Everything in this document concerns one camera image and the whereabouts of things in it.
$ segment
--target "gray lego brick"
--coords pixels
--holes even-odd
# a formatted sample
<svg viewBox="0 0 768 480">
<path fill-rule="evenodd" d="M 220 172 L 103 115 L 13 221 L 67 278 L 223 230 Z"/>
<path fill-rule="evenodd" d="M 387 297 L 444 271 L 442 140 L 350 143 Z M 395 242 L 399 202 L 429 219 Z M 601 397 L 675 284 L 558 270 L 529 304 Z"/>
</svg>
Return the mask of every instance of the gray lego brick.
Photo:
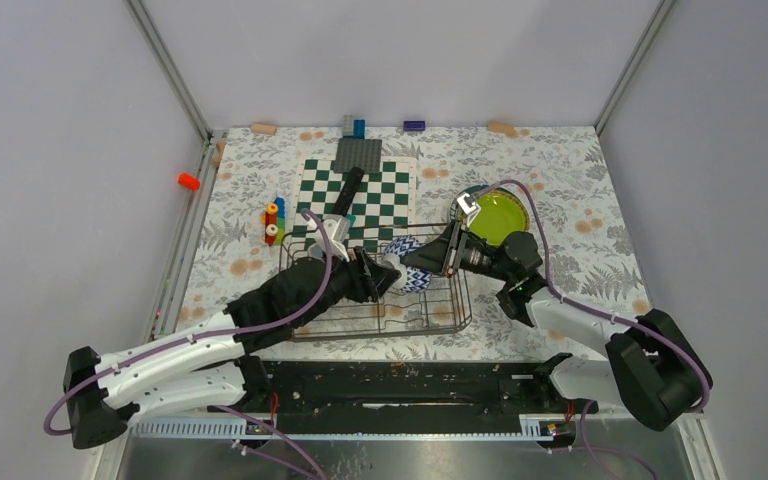
<svg viewBox="0 0 768 480">
<path fill-rule="evenodd" d="M 355 116 L 343 115 L 343 136 L 351 137 L 355 134 Z"/>
<path fill-rule="evenodd" d="M 352 167 L 360 167 L 366 173 L 381 171 L 381 140 L 341 138 L 337 144 L 337 160 L 334 172 L 346 173 Z"/>
</svg>

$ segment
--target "red cap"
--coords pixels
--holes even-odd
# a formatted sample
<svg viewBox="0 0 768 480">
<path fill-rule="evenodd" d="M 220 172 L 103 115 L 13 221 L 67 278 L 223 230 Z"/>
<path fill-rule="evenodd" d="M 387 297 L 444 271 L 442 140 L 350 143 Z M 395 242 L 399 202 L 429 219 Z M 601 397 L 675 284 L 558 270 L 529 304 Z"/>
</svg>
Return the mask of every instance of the red cap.
<svg viewBox="0 0 768 480">
<path fill-rule="evenodd" d="M 179 175 L 178 184 L 193 191 L 198 190 L 198 187 L 201 186 L 201 183 L 199 183 L 198 179 L 189 173 L 182 173 Z"/>
</svg>

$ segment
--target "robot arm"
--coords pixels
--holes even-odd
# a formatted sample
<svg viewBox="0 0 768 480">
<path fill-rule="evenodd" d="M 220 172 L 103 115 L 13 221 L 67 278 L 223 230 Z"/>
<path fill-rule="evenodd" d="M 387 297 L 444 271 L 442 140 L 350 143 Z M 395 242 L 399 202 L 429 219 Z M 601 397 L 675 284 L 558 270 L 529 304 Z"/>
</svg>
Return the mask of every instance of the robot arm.
<svg viewBox="0 0 768 480">
<path fill-rule="evenodd" d="M 69 355 L 63 390 L 67 392 L 101 372 L 66 402 L 75 448 L 91 448 L 124 433 L 147 416 L 208 405 L 231 405 L 247 393 L 246 383 L 264 377 L 251 371 L 259 362 L 247 354 L 288 340 L 343 298 L 377 301 L 399 273 L 356 248 L 334 263 L 323 295 L 296 320 L 276 328 L 240 333 L 273 323 L 309 303 L 325 272 L 319 259 L 303 258 L 256 290 L 186 330 L 137 348 L 99 356 L 90 347 Z"/>
<path fill-rule="evenodd" d="M 697 373 L 667 345 L 642 331 L 591 314 L 599 311 L 595 306 L 578 300 L 565 303 L 553 295 L 537 271 L 543 260 L 530 233 L 511 233 L 501 245 L 492 247 L 459 221 L 452 221 L 437 239 L 403 262 L 437 275 L 451 276 L 464 269 L 501 280 L 504 286 L 496 298 L 509 318 L 529 327 L 557 331 L 607 357 L 607 362 L 570 357 L 558 364 L 550 379 L 565 398 L 624 405 L 642 424 L 662 431 L 702 395 Z M 653 309 L 637 322 L 687 353 L 709 387 L 713 384 L 669 315 Z"/>
</svg>

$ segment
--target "gray wall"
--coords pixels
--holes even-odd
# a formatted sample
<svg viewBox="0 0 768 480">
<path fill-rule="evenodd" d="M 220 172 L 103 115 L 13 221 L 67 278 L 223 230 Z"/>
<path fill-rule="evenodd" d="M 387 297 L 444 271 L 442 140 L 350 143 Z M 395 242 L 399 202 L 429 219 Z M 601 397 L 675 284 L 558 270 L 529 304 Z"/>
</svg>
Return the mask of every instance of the gray wall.
<svg viewBox="0 0 768 480">
<path fill-rule="evenodd" d="M 214 128 L 593 124 L 658 0 L 146 0 Z"/>
<path fill-rule="evenodd" d="M 198 143 L 123 1 L 0 0 L 0 479 L 83 474 L 43 417 L 143 335 Z"/>
<path fill-rule="evenodd" d="M 730 479 L 768 478 L 768 1 L 683 1 L 603 137 L 654 303 L 714 376 Z"/>
</svg>

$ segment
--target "blue and white bowl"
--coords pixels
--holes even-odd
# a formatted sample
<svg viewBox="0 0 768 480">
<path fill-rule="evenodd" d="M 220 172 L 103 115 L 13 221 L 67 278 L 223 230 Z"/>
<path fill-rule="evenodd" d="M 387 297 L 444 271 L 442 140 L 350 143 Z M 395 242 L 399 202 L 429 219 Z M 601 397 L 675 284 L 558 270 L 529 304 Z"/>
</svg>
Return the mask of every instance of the blue and white bowl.
<svg viewBox="0 0 768 480">
<path fill-rule="evenodd" d="M 422 244 L 419 243 L 419 240 L 406 235 L 394 238 L 384 249 L 384 258 L 382 260 L 392 265 L 393 268 L 402 274 L 396 280 L 396 283 L 390 287 L 391 290 L 403 294 L 419 293 L 431 285 L 431 272 L 416 267 L 408 267 L 402 263 L 402 259 L 406 255 L 418 250 L 421 246 Z"/>
</svg>

